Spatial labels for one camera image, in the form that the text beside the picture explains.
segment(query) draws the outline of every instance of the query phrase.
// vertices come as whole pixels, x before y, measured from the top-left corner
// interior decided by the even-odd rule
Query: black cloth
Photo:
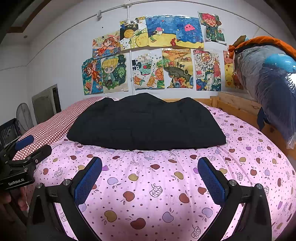
[[[77,117],[67,138],[121,150],[196,149],[226,143],[210,111],[194,99],[167,103],[148,93],[92,104]]]

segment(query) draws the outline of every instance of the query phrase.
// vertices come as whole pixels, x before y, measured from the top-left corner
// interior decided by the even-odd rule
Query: red-haired character drawing
[[[224,34],[218,27],[222,24],[218,16],[209,13],[199,13],[200,22],[206,26],[206,38],[213,42],[225,42]]]

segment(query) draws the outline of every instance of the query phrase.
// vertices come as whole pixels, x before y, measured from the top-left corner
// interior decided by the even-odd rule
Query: children's drawing
[[[136,90],[163,89],[163,61],[161,53],[152,50],[149,54],[140,55],[132,60],[133,78]]]
[[[151,47],[176,46],[176,27],[172,15],[146,17],[147,31]]]
[[[124,54],[101,59],[104,93],[128,91]]]
[[[177,46],[203,48],[202,30],[198,18],[174,16]]]
[[[81,68],[84,95],[102,93],[101,61],[90,58],[83,63]]]
[[[190,49],[163,49],[163,68],[172,78],[168,88],[193,88]]]
[[[225,38],[223,30],[219,28],[221,26],[221,21],[218,15],[211,15],[208,13],[198,13],[200,17],[200,23],[206,26],[206,37],[208,41],[218,42],[225,44]]]
[[[196,71],[196,90],[220,91],[219,55],[208,51],[193,50],[193,56]]]
[[[120,51],[119,30],[93,40],[93,58],[102,58]]]
[[[148,45],[148,33],[145,17],[120,22],[121,50],[145,47]]]
[[[243,90],[244,87],[239,82],[238,77],[234,73],[233,59],[229,58],[229,52],[223,51],[224,69],[225,69],[225,87]]]

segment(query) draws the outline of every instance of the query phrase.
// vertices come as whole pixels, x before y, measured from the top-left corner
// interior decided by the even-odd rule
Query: wooden bed rail
[[[175,102],[180,99],[163,100],[166,102]],[[259,130],[257,124],[257,114],[261,105],[255,101],[224,92],[219,92],[218,96],[211,96],[209,99],[194,100],[202,102],[208,106],[218,108],[230,115],[234,115]],[[296,147],[294,149],[287,149],[286,141],[274,126],[265,124],[261,132],[266,135],[287,157],[292,157],[296,160]]]

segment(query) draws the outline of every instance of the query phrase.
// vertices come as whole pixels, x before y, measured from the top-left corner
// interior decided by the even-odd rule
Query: white wall
[[[119,21],[127,18],[127,9],[121,6],[107,11],[102,14],[103,17],[100,21],[97,21],[96,17],[89,17],[95,15],[99,9],[104,11],[116,8],[125,2],[127,0],[84,0],[48,25],[30,45],[30,62],[27,67],[28,98],[30,99],[33,95],[54,84],[58,85],[62,109],[78,100],[91,97],[85,96],[83,93],[81,65],[91,57],[93,38],[118,30]],[[198,2],[198,4],[180,1],[137,3],[130,7],[130,17],[160,14],[198,17],[197,11],[209,12],[219,15],[228,44],[232,44],[240,35],[246,34],[249,38],[252,38],[270,34],[292,46],[296,46],[291,33],[243,0],[201,0],[195,2]],[[223,78],[222,50],[226,50],[227,46],[206,42],[205,48],[220,52],[221,76]],[[122,98],[132,94],[129,52],[125,53],[129,92],[99,95]],[[137,50],[133,50],[132,57],[137,56]],[[187,96],[208,98],[210,95],[216,94],[215,92],[195,91],[194,89],[165,89],[147,92],[160,98],[183,98]]]
[[[0,125],[16,117],[19,104],[28,103],[28,46],[0,45]]]

